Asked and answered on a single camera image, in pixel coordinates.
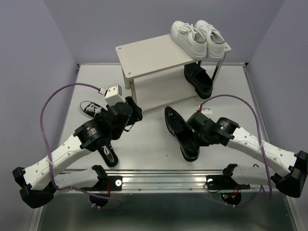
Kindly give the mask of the black loafer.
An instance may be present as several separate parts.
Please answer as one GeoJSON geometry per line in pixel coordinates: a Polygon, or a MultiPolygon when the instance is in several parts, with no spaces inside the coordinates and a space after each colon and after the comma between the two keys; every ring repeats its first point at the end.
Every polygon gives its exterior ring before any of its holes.
{"type": "Polygon", "coordinates": [[[185,79],[193,85],[197,95],[201,99],[208,99],[212,95],[213,82],[206,70],[197,63],[184,66],[185,79]]]}
{"type": "Polygon", "coordinates": [[[184,118],[170,106],[165,108],[164,116],[168,131],[180,144],[183,158],[188,162],[197,160],[200,148],[194,144],[193,130],[186,124],[184,118]]]}

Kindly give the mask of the white sneaker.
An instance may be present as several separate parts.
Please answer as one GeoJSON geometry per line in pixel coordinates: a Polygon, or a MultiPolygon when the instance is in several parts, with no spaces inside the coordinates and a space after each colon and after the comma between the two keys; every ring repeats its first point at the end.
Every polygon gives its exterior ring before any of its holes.
{"type": "Polygon", "coordinates": [[[207,57],[213,60],[221,60],[224,56],[225,39],[220,32],[211,24],[204,20],[199,20],[195,24],[206,39],[207,57]]]}
{"type": "Polygon", "coordinates": [[[171,37],[193,60],[201,61],[207,56],[205,36],[189,23],[175,21],[171,26],[171,37]]]}

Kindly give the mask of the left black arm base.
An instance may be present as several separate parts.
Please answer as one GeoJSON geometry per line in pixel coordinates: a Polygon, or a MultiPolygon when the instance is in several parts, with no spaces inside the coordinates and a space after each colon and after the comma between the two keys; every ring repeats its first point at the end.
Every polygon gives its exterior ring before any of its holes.
{"type": "MultiPolygon", "coordinates": [[[[111,197],[111,192],[119,192],[122,190],[122,177],[121,176],[110,176],[108,180],[100,180],[93,187],[90,188],[91,192],[98,191],[104,192],[96,195],[111,197]]],[[[90,203],[93,207],[102,208],[105,207],[110,200],[99,199],[94,196],[89,196],[90,203]]]]}

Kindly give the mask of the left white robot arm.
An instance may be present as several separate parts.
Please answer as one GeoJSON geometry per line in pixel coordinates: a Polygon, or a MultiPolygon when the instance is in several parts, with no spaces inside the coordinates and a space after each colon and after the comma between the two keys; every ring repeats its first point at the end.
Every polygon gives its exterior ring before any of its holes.
{"type": "Polygon", "coordinates": [[[85,122],[53,152],[33,164],[13,170],[15,182],[21,187],[22,200],[31,208],[49,203],[56,192],[76,190],[90,191],[118,190],[117,177],[108,177],[101,165],[94,165],[77,173],[63,174],[63,171],[77,160],[118,140],[126,126],[142,120],[142,109],[128,96],[124,102],[108,106],[102,114],[85,122]]]}

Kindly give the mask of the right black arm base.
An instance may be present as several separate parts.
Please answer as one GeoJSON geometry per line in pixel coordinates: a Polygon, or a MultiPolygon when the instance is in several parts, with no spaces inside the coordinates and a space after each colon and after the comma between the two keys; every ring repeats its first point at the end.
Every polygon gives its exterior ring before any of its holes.
{"type": "Polygon", "coordinates": [[[249,190],[249,184],[238,184],[231,177],[210,175],[206,178],[204,188],[210,193],[220,193],[227,205],[239,205],[242,200],[241,190],[249,190]]]}

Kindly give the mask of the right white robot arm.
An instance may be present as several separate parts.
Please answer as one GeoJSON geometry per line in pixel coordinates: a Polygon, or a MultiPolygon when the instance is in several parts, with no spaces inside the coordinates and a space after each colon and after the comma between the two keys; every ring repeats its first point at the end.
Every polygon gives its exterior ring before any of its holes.
{"type": "Polygon", "coordinates": [[[238,123],[221,117],[217,122],[195,112],[187,121],[201,146],[221,144],[240,151],[264,164],[261,167],[240,167],[230,164],[221,176],[227,188],[234,185],[257,184],[268,186],[274,183],[283,194],[299,198],[308,176],[308,154],[283,150],[266,141],[259,140],[238,123]]]}

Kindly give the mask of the white two-tier shoe shelf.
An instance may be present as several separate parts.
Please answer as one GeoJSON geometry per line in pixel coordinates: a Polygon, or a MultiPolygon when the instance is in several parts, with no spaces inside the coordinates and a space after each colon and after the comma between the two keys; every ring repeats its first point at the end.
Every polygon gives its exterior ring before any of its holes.
{"type": "Polygon", "coordinates": [[[194,60],[170,35],[116,47],[125,88],[142,110],[197,95],[184,77],[184,66],[194,60]]]}

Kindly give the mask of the black canvas sneaker far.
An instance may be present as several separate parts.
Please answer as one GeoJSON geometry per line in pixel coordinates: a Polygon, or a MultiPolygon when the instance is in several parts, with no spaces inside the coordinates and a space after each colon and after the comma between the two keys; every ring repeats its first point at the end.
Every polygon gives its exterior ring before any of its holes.
{"type": "Polygon", "coordinates": [[[104,115],[107,112],[103,107],[91,101],[82,101],[79,107],[83,113],[92,118],[104,115]]]}

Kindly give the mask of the black canvas sneaker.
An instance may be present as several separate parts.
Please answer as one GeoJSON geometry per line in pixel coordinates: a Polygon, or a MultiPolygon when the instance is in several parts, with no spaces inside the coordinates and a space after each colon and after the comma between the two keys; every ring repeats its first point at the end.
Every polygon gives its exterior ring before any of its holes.
{"type": "Polygon", "coordinates": [[[119,164],[119,159],[115,154],[111,143],[98,148],[98,152],[109,168],[115,168],[119,164]]]}
{"type": "Polygon", "coordinates": [[[83,113],[92,118],[104,115],[107,112],[103,107],[91,101],[82,101],[79,107],[83,113]]]}

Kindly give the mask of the black canvas sneaker near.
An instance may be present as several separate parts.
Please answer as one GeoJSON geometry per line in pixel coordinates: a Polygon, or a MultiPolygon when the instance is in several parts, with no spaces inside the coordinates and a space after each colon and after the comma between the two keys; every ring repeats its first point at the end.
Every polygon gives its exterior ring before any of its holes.
{"type": "Polygon", "coordinates": [[[119,164],[119,159],[115,154],[111,143],[98,148],[98,152],[109,168],[115,168],[119,164]]]}

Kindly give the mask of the aluminium mounting rail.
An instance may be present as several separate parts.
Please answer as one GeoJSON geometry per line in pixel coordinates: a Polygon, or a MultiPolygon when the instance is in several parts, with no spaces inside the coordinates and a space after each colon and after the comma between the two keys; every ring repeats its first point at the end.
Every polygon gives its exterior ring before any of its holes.
{"type": "MultiPolygon", "coordinates": [[[[121,176],[122,190],[111,193],[208,193],[204,184],[210,175],[223,175],[223,170],[104,170],[102,168],[94,170],[89,168],[58,174],[55,182],[65,191],[82,189],[91,192],[90,188],[100,180],[108,180],[110,176],[121,176]]],[[[255,192],[258,186],[250,184],[249,190],[255,192]]]]}

